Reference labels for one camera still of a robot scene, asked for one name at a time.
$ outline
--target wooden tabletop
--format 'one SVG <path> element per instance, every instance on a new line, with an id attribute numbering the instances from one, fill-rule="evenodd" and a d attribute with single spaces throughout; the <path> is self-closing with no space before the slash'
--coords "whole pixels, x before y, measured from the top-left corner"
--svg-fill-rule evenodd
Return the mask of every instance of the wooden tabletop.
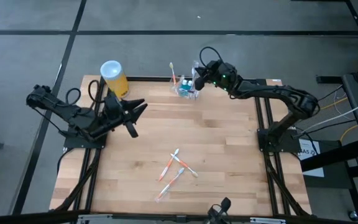
<path id="1" fill-rule="evenodd" d="M 100 76 L 84 76 L 79 106 L 91 104 L 87 87 L 94 79 Z M 267 83 L 281 85 L 280 80 Z M 212 204 L 228 197 L 232 202 L 230 215 L 272 214 L 263 155 L 257 143 L 253 98 L 230 100 L 225 91 L 212 85 L 206 85 L 196 101 L 176 96 L 168 82 L 129 82 L 129 89 L 127 100 L 145 98 L 149 106 L 135 126 L 138 138 L 131 138 L 124 126 L 108 134 L 92 212 L 206 215 Z M 288 113 L 281 101 L 270 102 L 275 121 Z M 177 156 L 199 177 L 185 170 L 157 203 L 154 198 L 181 168 L 174 161 L 158 181 L 176 148 L 180 149 Z M 50 208 L 59 206 L 78 182 L 84 151 L 74 149 L 62 159 Z M 280 155 L 286 186 L 310 212 L 298 159 L 287 153 Z M 80 208 L 85 206 L 87 190 L 86 186 Z M 282 212 L 277 186 L 276 195 Z"/>

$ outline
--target concrete floor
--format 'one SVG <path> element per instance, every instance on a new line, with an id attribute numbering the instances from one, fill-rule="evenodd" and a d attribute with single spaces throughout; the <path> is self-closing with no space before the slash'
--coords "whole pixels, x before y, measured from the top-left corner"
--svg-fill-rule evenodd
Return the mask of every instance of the concrete floor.
<path id="1" fill-rule="evenodd" d="M 358 1 L 353 3 L 358 12 Z M 0 30 L 71 30 L 79 5 L 80 0 L 0 0 Z M 343 2 L 88 0 L 79 30 L 357 30 L 357 26 Z M 67 35 L 0 35 L 0 141 L 5 143 L 0 150 L 0 215 L 10 212 L 41 120 L 25 105 L 25 97 L 35 84 L 53 85 L 67 41 Z M 63 98 L 68 89 L 79 86 L 83 75 L 99 74 L 100 65 L 112 59 L 123 64 L 128 76 L 169 76 L 169 62 L 177 74 L 188 73 L 206 45 L 215 47 L 243 77 L 280 78 L 317 97 L 336 86 L 317 85 L 316 75 L 358 70 L 358 38 L 82 35 L 75 39 L 58 96 Z M 205 52 L 205 61 L 213 58 Z M 332 100 L 327 98 L 321 105 Z M 349 108 L 348 103 L 338 106 L 341 111 Z M 324 110 L 300 127 L 335 114 L 333 108 Z M 56 117 L 52 120 L 65 126 Z M 353 125 L 336 126 L 313 137 L 337 140 Z M 353 130 L 345 142 L 356 139 L 358 130 Z M 48 210 L 62 146 L 63 138 L 50 126 L 24 213 Z M 308 193 L 312 211 L 319 217 L 347 220 L 347 211 L 353 209 L 346 190 L 308 188 Z"/>

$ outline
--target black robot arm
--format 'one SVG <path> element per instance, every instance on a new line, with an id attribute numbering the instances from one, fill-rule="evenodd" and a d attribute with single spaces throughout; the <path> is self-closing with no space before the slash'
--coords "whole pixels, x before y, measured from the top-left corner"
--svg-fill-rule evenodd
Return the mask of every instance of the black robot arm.
<path id="1" fill-rule="evenodd" d="M 133 124 L 147 107 L 147 103 L 141 105 L 144 99 L 119 101 L 114 92 L 110 92 L 102 102 L 104 103 L 103 111 L 95 113 L 91 108 L 81 108 L 63 102 L 51 94 L 48 86 L 39 85 L 34 87 L 33 92 L 26 99 L 27 105 L 31 108 L 49 110 L 66 121 L 74 131 L 60 132 L 65 137 L 75 135 L 93 142 L 123 124 L 131 136 L 136 138 L 138 135 Z"/>
<path id="2" fill-rule="evenodd" d="M 303 90 L 297 90 L 288 85 L 265 86 L 244 80 L 237 74 L 236 68 L 222 60 L 210 61 L 206 67 L 198 67 L 196 71 L 200 77 L 195 81 L 196 90 L 201 90 L 205 83 L 212 83 L 227 91 L 232 99 L 248 99 L 250 97 L 273 98 L 283 101 L 290 111 L 281 121 L 274 122 L 260 137 L 261 148 L 266 144 L 278 146 L 281 137 L 287 129 L 300 119 L 307 119 L 314 115 L 318 107 L 317 99 Z"/>

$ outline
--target label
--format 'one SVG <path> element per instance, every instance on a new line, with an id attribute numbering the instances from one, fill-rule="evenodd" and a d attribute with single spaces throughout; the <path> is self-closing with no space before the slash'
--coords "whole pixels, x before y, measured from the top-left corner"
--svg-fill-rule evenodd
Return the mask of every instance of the label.
<path id="1" fill-rule="evenodd" d="M 299 144 L 301 146 L 301 155 L 299 156 L 300 160 L 307 159 L 316 155 L 316 152 L 314 151 L 311 142 L 309 140 L 299 139 Z M 313 144 L 316 147 L 317 153 L 320 154 L 320 145 L 318 144 L 318 142 L 313 141 Z M 320 167 L 314 170 L 303 172 L 303 175 L 309 175 L 313 177 L 324 177 L 324 170 L 322 167 Z"/>

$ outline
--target white cable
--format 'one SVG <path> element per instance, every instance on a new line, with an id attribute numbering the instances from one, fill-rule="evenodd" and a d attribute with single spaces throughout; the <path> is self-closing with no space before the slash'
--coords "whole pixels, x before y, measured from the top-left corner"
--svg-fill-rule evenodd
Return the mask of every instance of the white cable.
<path id="1" fill-rule="evenodd" d="M 339 99 L 339 98 L 342 98 L 344 95 L 346 95 L 346 93 L 342 96 L 342 97 L 338 97 L 336 98 L 336 93 L 337 91 L 335 91 L 335 94 L 334 94 L 334 107 L 335 107 L 335 110 L 339 113 L 339 114 L 342 114 L 339 110 L 338 110 L 338 107 L 336 106 L 336 99 Z"/>
<path id="2" fill-rule="evenodd" d="M 318 125 L 320 125 L 320 124 L 324 124 L 324 123 L 326 123 L 326 122 L 328 122 L 328 121 L 332 121 L 332 120 L 334 120 L 334 119 L 340 118 L 341 116 L 345 116 L 345 115 L 347 115 L 347 114 L 349 114 L 349 113 L 351 113 L 351 112 L 353 112 L 353 111 L 355 111 L 355 110 L 358 110 L 358 107 L 356 107 L 356 108 L 354 108 L 353 110 L 350 110 L 350 111 L 348 111 L 348 112 L 346 112 L 346 113 L 344 113 L 344 114 L 341 114 L 341 115 L 339 115 L 339 116 L 336 116 L 336 117 L 334 117 L 334 118 L 329 118 L 329 119 L 327 119 L 327 120 L 325 120 L 325 121 L 322 121 L 322 122 L 319 122 L 319 123 L 317 123 L 317 124 L 314 124 L 314 125 L 312 125 L 312 126 L 306 128 L 304 131 L 302 131 L 301 134 L 305 133 L 307 130 L 309 130 L 309 129 L 313 128 L 313 127 L 316 127 L 316 126 L 318 126 Z"/>
<path id="3" fill-rule="evenodd" d="M 339 96 L 337 99 L 344 98 L 346 96 L 346 92 L 343 93 L 342 96 Z"/>

